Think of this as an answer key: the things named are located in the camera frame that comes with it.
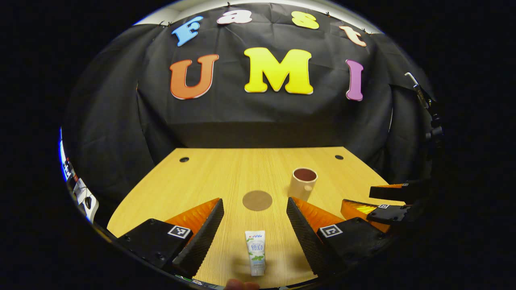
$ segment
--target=black backdrop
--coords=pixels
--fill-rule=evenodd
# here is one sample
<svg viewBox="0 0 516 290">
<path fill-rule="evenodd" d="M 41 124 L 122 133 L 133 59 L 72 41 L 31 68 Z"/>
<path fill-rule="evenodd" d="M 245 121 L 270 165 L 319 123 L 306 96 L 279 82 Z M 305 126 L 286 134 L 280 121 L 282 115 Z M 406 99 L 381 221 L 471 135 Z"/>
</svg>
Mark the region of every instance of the black backdrop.
<svg viewBox="0 0 516 290">
<path fill-rule="evenodd" d="M 9 87 L 15 91 L 5 95 L 9 123 L 2 142 L 9 170 L 2 180 L 2 200 L 8 201 L 3 214 L 10 217 L 3 239 L 7 288 L 176 288 L 169 278 L 117 251 L 88 226 L 68 196 L 57 151 L 58 128 L 72 85 L 87 64 L 121 31 L 166 4 L 17 1 L 8 6 L 6 17 L 13 22 L 4 36 L 13 57 L 5 60 L 5 78 L 7 92 Z M 509 252 L 497 244 L 504 232 L 489 230 L 511 221 L 509 216 L 492 215 L 502 213 L 493 194 L 497 184 L 513 178 L 508 170 L 512 155 L 504 147 L 511 143 L 497 138 L 512 134 L 506 123 L 512 112 L 498 98 L 510 88 L 501 75 L 507 59 L 499 41 L 514 45 L 514 38 L 504 37 L 509 33 L 504 19 L 510 19 L 506 4 L 345 3 L 395 39 L 424 68 L 436 96 L 446 99 L 448 170 L 442 185 L 448 190 L 434 208 L 440 218 L 414 233 L 414 243 L 404 249 L 402 258 L 378 261 L 349 277 L 353 284 L 335 288 L 363 289 L 365 277 L 369 288 L 397 289 L 498 289 L 510 281 L 510 268 L 497 267 L 512 263 Z M 485 66 L 481 60 L 496 65 Z M 484 203 L 472 207 L 476 200 Z M 451 213 L 458 213 L 459 219 L 450 219 Z"/>
<path fill-rule="evenodd" d="M 217 24 L 225 12 L 241 9 L 252 12 L 251 22 Z M 319 28 L 295 25 L 293 11 L 314 15 Z M 198 15 L 203 16 L 198 35 L 178 47 L 171 32 Z M 352 43 L 339 29 L 342 25 L 360 32 L 367 46 Z M 314 93 L 271 88 L 246 93 L 250 67 L 244 50 L 251 47 L 266 47 L 279 61 L 291 49 L 310 52 Z M 186 84 L 195 85 L 201 68 L 197 59 L 208 54 L 219 55 L 209 91 L 198 99 L 174 98 L 169 66 L 193 60 Z M 345 97 L 346 59 L 364 67 L 360 102 Z M 387 182 L 402 183 L 427 177 L 430 168 L 421 146 L 430 115 L 419 105 L 406 72 L 433 95 L 424 72 L 388 36 L 369 35 L 291 5 L 240 4 L 170 26 L 136 25 L 99 52 L 78 80 L 63 122 L 64 149 L 99 200 L 95 220 L 102 226 L 129 191 L 177 147 L 344 146 Z"/>
</svg>

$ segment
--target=cup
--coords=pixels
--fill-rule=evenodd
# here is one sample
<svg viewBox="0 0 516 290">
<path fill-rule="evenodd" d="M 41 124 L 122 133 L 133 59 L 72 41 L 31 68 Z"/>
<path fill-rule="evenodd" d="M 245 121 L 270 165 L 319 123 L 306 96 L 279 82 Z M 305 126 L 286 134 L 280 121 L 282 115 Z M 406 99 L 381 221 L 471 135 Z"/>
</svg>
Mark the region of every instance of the cup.
<svg viewBox="0 0 516 290">
<path fill-rule="evenodd" d="M 292 171 L 290 187 L 288 188 L 288 196 L 308 201 L 317 177 L 317 173 L 310 168 L 299 167 L 294 169 Z"/>
</svg>

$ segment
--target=yellow letter m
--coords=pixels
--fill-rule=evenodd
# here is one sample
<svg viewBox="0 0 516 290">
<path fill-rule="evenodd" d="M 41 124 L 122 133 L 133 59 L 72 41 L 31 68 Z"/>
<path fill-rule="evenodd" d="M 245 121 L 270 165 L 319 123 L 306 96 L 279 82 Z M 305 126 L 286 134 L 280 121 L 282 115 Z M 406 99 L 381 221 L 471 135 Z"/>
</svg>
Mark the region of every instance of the yellow letter m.
<svg viewBox="0 0 516 290">
<path fill-rule="evenodd" d="M 308 60 L 312 54 L 303 50 L 290 50 L 279 63 L 269 49 L 253 47 L 246 49 L 244 54 L 251 61 L 249 83 L 245 85 L 248 93 L 263 93 L 267 91 L 267 84 L 263 82 L 263 75 L 267 77 L 274 91 L 279 91 L 287 75 L 290 76 L 285 90 L 289 93 L 312 94 L 314 88 L 310 86 L 308 77 Z"/>
</svg>

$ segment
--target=white tube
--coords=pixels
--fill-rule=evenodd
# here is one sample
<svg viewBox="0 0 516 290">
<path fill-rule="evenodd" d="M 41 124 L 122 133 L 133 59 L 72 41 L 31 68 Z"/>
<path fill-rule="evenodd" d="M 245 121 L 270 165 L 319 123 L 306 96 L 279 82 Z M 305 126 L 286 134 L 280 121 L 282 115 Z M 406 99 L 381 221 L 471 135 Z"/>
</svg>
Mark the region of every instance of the white tube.
<svg viewBox="0 0 516 290">
<path fill-rule="evenodd" d="M 265 231 L 246 231 L 251 276 L 265 274 Z"/>
</svg>

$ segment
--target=table surface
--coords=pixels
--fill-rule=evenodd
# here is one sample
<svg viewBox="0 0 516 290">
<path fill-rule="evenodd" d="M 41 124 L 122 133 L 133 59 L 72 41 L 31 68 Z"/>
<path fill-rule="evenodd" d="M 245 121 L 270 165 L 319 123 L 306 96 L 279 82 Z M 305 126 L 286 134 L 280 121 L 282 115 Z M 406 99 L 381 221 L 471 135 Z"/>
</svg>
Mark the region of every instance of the table surface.
<svg viewBox="0 0 516 290">
<path fill-rule="evenodd" d="M 182 157 L 189 161 L 180 162 Z M 225 285 L 229 278 L 261 288 L 316 278 L 286 214 L 292 171 L 308 167 L 318 180 L 308 199 L 342 218 L 342 199 L 371 204 L 402 202 L 369 198 L 369 188 L 386 185 L 377 173 L 344 147 L 193 149 L 178 148 L 151 170 L 120 203 L 108 230 L 120 237 L 149 218 L 161 221 L 214 198 L 222 198 L 224 217 L 195 279 Z M 244 207 L 253 190 L 272 196 L 263 211 Z M 265 230 L 264 276 L 250 276 L 245 231 Z"/>
</svg>

